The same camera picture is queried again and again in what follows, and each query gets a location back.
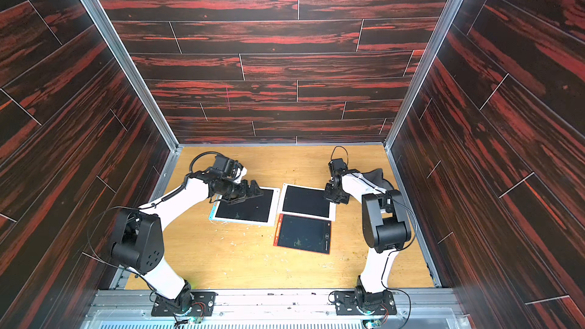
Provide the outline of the white teal drawing tablet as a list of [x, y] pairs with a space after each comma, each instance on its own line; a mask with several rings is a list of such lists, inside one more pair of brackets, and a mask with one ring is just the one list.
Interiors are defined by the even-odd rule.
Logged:
[[216, 200], [210, 212], [212, 222], [233, 222], [248, 225], [273, 226], [276, 221], [280, 189], [262, 187], [262, 196], [228, 204]]

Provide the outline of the red drawing tablet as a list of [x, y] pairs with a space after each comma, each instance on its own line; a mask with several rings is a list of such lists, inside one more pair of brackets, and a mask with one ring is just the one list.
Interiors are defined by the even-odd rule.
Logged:
[[330, 254], [331, 229], [328, 220], [280, 214], [274, 246]]

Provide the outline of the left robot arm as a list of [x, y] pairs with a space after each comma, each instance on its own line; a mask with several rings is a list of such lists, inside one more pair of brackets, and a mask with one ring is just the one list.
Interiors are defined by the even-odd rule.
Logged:
[[180, 187], [163, 197], [137, 209], [120, 209], [109, 255], [114, 263], [142, 277], [168, 306], [185, 313], [194, 304], [191, 286], [165, 260], [163, 231], [192, 206], [215, 195], [226, 203], [239, 203], [263, 194], [256, 181], [189, 174]]

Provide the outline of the dark grey wiping cloth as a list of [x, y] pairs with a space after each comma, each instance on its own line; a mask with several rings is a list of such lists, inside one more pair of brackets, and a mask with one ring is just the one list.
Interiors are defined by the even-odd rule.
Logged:
[[375, 190], [376, 193], [386, 193], [387, 191], [395, 189], [393, 185], [384, 178], [383, 170], [381, 168], [362, 174], [361, 181], [368, 185], [369, 188]]

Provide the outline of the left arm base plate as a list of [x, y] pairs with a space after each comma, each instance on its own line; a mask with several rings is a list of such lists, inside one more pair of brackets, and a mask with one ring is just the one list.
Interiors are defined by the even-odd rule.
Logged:
[[160, 318], [210, 317], [216, 305], [216, 297], [216, 292], [193, 290], [183, 292], [176, 299], [156, 294], [151, 315]]

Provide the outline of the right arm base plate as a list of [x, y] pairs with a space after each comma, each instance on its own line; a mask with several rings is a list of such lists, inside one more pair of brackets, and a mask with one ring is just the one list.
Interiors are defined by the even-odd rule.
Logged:
[[353, 290], [334, 290], [330, 292], [328, 301], [335, 307], [337, 315], [397, 314], [394, 296], [389, 290], [378, 293], [368, 293], [357, 287]]

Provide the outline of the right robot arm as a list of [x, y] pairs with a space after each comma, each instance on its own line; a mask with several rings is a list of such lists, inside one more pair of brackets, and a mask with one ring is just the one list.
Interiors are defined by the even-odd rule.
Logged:
[[388, 297], [392, 265], [412, 238], [409, 210], [400, 191], [383, 177], [381, 169], [366, 174], [335, 173], [326, 184], [324, 198], [347, 204], [351, 197], [361, 203], [362, 232], [369, 247], [356, 296], [359, 302], [382, 300]]

